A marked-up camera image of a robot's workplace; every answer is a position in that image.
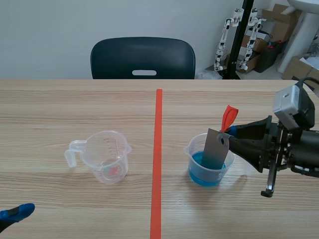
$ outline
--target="plastic measuring cup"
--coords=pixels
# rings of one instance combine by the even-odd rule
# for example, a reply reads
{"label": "plastic measuring cup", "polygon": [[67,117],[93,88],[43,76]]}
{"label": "plastic measuring cup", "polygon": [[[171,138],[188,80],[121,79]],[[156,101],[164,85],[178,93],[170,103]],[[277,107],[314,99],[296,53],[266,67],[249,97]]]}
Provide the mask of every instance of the plastic measuring cup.
{"label": "plastic measuring cup", "polygon": [[227,170],[235,162],[235,155],[228,152],[222,169],[213,170],[200,165],[203,155],[207,134],[203,133],[194,137],[184,149],[189,157],[188,170],[192,180],[205,187],[216,186],[224,177]]}
{"label": "plastic measuring cup", "polygon": [[64,156],[70,168],[76,166],[75,153],[89,166],[102,183],[116,183],[128,172],[127,155],[132,151],[126,138],[116,131],[96,133],[87,140],[76,140],[69,144]]}

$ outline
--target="table surface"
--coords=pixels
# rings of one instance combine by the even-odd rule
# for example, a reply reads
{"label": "table surface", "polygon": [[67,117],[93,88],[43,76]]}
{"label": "table surface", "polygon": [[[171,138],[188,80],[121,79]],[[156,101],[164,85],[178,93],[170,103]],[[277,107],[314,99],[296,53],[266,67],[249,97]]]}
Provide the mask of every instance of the table surface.
{"label": "table surface", "polygon": [[[1,238],[149,238],[157,88],[163,88],[163,239],[318,238],[318,179],[281,171],[268,199],[260,196],[268,171],[243,176],[237,160],[218,187],[204,188],[189,179],[183,153],[194,136],[220,129],[228,104],[239,109],[236,124],[261,120],[273,114],[275,92],[292,84],[1,80],[0,210],[36,204]],[[69,169],[64,159],[70,141],[103,130],[123,133],[133,148],[127,176],[114,185],[99,183],[81,161]]]}

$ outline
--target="metal pole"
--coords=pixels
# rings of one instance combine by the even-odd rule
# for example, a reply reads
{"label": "metal pole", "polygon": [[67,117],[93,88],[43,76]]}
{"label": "metal pole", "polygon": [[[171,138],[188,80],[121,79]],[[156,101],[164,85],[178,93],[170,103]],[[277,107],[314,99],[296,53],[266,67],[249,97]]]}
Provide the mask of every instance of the metal pole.
{"label": "metal pole", "polygon": [[246,27],[247,27],[247,24],[249,21],[249,16],[250,16],[251,10],[253,8],[253,4],[254,4],[254,0],[244,0],[243,18],[242,18],[242,21],[239,23],[237,30],[236,30],[236,35],[234,38],[233,46],[231,48],[231,53],[230,53],[229,62],[227,65],[227,70],[225,71],[223,79],[239,79],[237,74],[236,74],[237,59],[239,56],[239,51],[240,51],[242,41],[244,39]]}

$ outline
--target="gray card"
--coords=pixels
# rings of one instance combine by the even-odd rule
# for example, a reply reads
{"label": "gray card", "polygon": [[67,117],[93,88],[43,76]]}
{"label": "gray card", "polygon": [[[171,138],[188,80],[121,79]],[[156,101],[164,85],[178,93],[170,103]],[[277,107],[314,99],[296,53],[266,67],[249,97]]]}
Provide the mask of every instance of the gray card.
{"label": "gray card", "polygon": [[227,136],[211,128],[208,129],[201,166],[214,170],[222,169],[229,150]]}

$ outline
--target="sink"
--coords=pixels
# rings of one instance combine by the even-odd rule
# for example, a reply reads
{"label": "sink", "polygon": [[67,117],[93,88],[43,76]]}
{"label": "sink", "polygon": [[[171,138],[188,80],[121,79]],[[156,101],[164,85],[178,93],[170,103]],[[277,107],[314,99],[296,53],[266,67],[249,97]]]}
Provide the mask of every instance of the sink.
{"label": "sink", "polygon": [[304,12],[319,14],[319,0],[288,0],[288,2]]}
{"label": "sink", "polygon": [[288,2],[291,7],[286,10],[287,14],[295,8],[302,10],[303,14],[277,68],[280,73],[284,73],[292,57],[307,53],[319,28],[319,0],[288,0]]}

